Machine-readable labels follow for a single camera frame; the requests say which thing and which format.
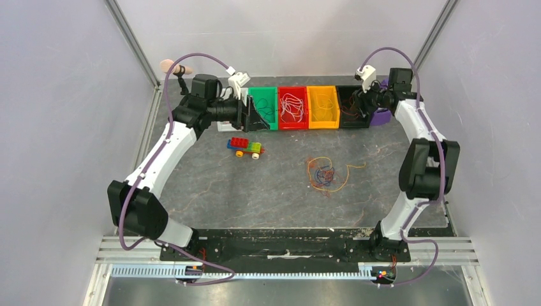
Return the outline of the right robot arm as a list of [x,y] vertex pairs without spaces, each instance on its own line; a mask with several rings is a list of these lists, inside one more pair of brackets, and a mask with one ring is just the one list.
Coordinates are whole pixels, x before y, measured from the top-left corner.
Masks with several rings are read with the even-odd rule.
[[377,261],[409,259],[408,232],[424,209],[450,191],[460,153],[457,142],[433,127],[420,93],[411,89],[413,76],[411,69],[392,68],[383,88],[370,65],[354,75],[361,82],[352,95],[360,116],[370,123],[378,109],[389,110],[410,142],[399,171],[399,196],[369,236],[368,250]]

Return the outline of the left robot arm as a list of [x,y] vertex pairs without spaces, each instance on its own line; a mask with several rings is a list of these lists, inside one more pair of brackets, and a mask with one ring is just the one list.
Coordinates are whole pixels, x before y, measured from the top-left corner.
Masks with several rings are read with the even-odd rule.
[[142,164],[123,181],[114,180],[108,186],[114,226],[176,245],[176,253],[185,260],[199,255],[195,229],[171,219],[159,198],[181,157],[213,122],[228,122],[243,132],[267,128],[253,99],[242,91],[249,80],[245,72],[234,73],[228,78],[232,93],[223,97],[221,83],[215,76],[194,76],[191,91],[183,93],[179,105],[172,110],[170,122]]

